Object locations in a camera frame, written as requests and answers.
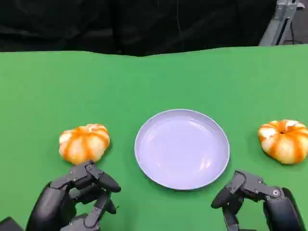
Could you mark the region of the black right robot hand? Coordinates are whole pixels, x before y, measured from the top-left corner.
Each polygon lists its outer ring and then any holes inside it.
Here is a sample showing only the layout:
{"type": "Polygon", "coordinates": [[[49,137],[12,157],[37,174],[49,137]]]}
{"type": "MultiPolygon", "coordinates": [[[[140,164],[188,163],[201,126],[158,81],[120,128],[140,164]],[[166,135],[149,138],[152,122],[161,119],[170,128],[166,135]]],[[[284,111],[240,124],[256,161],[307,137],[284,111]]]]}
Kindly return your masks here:
{"type": "Polygon", "coordinates": [[[232,179],[219,191],[211,204],[213,209],[222,209],[227,230],[242,230],[236,215],[245,199],[263,201],[263,212],[270,231],[306,230],[289,189],[267,185],[262,177],[243,170],[234,172],[232,179]]]}

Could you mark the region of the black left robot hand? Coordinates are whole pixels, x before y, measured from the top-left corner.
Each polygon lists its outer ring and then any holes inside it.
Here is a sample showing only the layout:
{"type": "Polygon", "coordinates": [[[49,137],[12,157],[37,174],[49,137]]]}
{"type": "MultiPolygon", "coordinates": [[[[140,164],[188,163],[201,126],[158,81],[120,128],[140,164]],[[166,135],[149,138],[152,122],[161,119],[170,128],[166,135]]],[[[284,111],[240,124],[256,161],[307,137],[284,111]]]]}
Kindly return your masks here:
{"type": "Polygon", "coordinates": [[[120,191],[120,185],[93,161],[78,164],[44,187],[26,230],[98,231],[104,213],[116,213],[111,194],[120,191]]]}

